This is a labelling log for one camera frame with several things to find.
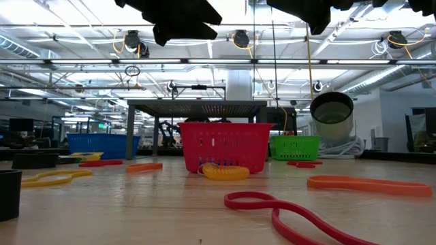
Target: metal table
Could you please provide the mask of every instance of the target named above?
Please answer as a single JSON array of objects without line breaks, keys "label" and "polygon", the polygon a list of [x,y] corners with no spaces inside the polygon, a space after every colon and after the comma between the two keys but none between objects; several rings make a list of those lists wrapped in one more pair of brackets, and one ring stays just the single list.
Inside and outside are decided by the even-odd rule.
[{"label": "metal table", "polygon": [[266,101],[220,101],[220,100],[129,100],[127,118],[127,154],[131,160],[133,148],[135,110],[143,111],[155,118],[153,134],[153,155],[157,155],[157,138],[160,117],[220,117],[248,118],[249,123],[266,123]]}]

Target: wooden table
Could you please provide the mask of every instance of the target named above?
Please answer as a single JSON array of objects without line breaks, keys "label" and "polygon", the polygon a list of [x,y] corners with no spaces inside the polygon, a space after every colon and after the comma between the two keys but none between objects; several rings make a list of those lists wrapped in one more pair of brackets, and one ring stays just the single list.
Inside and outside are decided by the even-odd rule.
[{"label": "wooden table", "polygon": [[[383,161],[324,161],[316,169],[267,163],[249,179],[213,181],[189,174],[182,157],[126,161],[163,169],[125,173],[125,165],[94,168],[70,184],[22,189],[20,217],[0,223],[0,244],[289,244],[271,225],[271,210],[236,211],[223,204],[235,191],[262,191],[302,205],[334,227],[378,244],[433,244],[435,198],[308,189],[308,176],[341,174],[436,186],[436,166]],[[0,163],[9,169],[10,163]],[[77,169],[77,164],[58,169]],[[32,176],[46,170],[26,170]],[[338,244],[291,212],[281,220],[324,244]]]}]

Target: ceiling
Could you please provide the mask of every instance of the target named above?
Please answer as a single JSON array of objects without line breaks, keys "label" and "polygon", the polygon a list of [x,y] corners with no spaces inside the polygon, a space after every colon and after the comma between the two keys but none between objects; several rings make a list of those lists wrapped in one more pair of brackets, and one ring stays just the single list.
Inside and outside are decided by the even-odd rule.
[{"label": "ceiling", "polygon": [[[51,0],[45,1],[49,10],[44,9],[38,0],[2,0],[0,1],[0,31],[7,33],[26,47],[43,48],[58,54],[62,59],[134,59],[135,55],[126,51],[117,53],[122,48],[123,36],[128,30],[138,30],[140,38],[149,50],[151,59],[191,58],[191,59],[250,59],[247,49],[238,49],[232,43],[232,34],[238,29],[247,31],[253,46],[254,59],[307,59],[306,25],[300,19],[289,14],[273,10],[265,5],[259,5],[253,17],[253,8],[247,6],[244,0],[210,0],[210,4],[222,15],[220,26],[213,26],[218,32],[216,40],[172,40],[165,47],[154,42],[153,25],[141,18],[141,13],[129,6],[118,7],[112,0]],[[355,22],[349,22],[349,17],[361,14]],[[321,35],[310,37],[310,50],[317,59],[398,59],[406,55],[403,49],[383,48],[380,55],[375,55],[375,45],[381,36],[387,37],[389,31],[400,30],[409,43],[422,39],[423,42],[410,46],[411,51],[419,49],[433,41],[436,34],[433,16],[422,17],[411,9],[402,8],[389,14],[380,10],[355,5],[348,11],[332,10],[332,22]],[[7,50],[0,49],[2,59],[22,59]],[[119,75],[123,75],[124,66],[94,65],[88,72],[32,70],[24,65],[10,65],[16,71],[27,73],[38,80],[47,82],[59,80],[57,86],[109,86],[120,84]],[[215,84],[225,86],[228,70],[234,67],[222,66],[192,66],[166,65],[162,72],[161,65],[142,65],[142,73],[130,80],[130,86],[138,83],[144,90],[133,91],[125,88],[108,88],[100,91],[85,91],[82,97],[113,95],[120,97],[163,97],[166,96],[166,86],[169,81],[180,85]],[[74,65],[68,68],[78,69]],[[105,72],[97,69],[109,69]],[[238,69],[248,69],[257,83],[276,80],[273,65],[261,66],[257,70],[252,66]],[[314,69],[312,78],[331,87],[340,88],[359,76],[373,69],[344,67],[333,69]],[[280,67],[277,69],[277,87],[280,97],[307,97],[309,90],[309,70],[306,66],[298,69]],[[266,86],[257,96],[269,96]],[[74,91],[65,92],[66,96],[77,96]],[[187,91],[187,97],[218,97],[214,92]]]}]

